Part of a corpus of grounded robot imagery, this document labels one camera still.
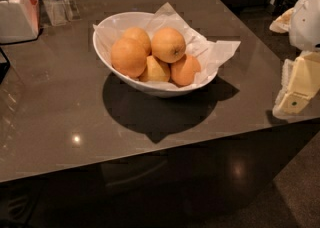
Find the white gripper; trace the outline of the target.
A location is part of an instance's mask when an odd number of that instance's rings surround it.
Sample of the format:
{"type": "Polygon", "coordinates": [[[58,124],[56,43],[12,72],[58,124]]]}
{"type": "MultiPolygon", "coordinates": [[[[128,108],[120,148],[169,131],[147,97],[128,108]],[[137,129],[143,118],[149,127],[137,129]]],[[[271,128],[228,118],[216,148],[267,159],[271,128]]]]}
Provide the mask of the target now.
{"type": "Polygon", "coordinates": [[[284,61],[282,88],[272,110],[275,117],[289,119],[303,111],[320,90],[320,0],[298,0],[269,29],[289,31],[290,44],[303,51],[294,61],[284,61]]]}

